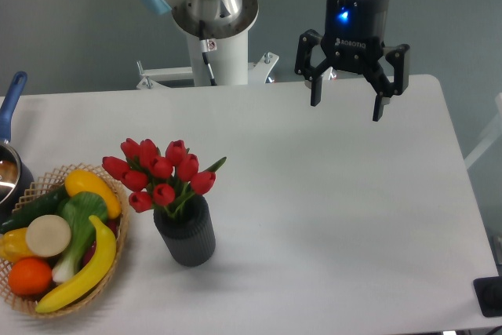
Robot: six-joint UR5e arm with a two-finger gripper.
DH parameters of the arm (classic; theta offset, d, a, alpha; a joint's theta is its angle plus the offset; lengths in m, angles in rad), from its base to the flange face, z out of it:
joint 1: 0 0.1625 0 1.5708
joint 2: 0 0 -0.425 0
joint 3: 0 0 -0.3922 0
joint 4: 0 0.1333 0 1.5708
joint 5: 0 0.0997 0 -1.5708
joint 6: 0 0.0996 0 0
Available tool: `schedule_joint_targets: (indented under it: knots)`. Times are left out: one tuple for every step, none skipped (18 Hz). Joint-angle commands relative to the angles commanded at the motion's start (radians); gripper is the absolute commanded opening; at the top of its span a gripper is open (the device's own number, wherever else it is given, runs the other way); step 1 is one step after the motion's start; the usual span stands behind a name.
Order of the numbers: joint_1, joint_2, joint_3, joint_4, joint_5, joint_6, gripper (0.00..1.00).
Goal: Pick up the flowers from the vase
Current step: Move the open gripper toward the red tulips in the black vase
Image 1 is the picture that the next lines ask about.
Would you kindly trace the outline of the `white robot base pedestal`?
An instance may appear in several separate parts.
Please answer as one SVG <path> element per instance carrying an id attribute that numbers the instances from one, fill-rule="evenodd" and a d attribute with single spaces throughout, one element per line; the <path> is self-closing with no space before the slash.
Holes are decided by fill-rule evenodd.
<path id="1" fill-rule="evenodd" d="M 248 61 L 248 33 L 235 37 L 200 40 L 187 36 L 191 65 L 188 67 L 144 69 L 136 63 L 138 89 L 161 89 L 174 82 L 193 86 L 242 86 L 272 82 L 271 72 L 279 56 L 267 51 L 256 62 Z"/>

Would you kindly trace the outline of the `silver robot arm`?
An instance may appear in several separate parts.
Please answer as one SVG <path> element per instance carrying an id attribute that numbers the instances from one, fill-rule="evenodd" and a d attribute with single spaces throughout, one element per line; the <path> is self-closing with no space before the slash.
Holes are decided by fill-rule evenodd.
<path id="1" fill-rule="evenodd" d="M 185 33 L 190 53 L 188 68 L 141 70 L 144 84 L 192 78 L 197 86 L 231 86 L 268 82 L 278 62 L 265 53 L 248 60 L 248 33 L 254 25 L 257 0 L 141 0 L 157 14 L 171 13 Z M 311 104 L 321 100 L 322 83 L 338 72 L 363 76 L 376 94 L 373 120 L 409 84 L 409 46 L 384 44 L 389 0 L 326 0 L 325 30 L 305 31 L 300 37 L 294 71 L 304 77 Z"/>

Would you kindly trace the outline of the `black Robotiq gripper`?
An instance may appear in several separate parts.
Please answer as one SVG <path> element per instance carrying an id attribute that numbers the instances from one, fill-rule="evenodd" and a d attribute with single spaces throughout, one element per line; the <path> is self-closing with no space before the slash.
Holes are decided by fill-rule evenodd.
<path id="1" fill-rule="evenodd" d="M 410 45 L 383 47 L 389 0 L 326 0 L 323 37 L 313 29 L 300 35 L 294 71 L 310 85 L 310 104 L 322 98 L 323 75 L 331 67 L 365 77 L 376 92 L 373 121 L 378 122 L 384 106 L 400 96 L 409 85 Z M 326 55 L 320 64 L 311 63 L 314 47 Z M 393 80 L 379 63 L 384 58 L 393 68 Z"/>

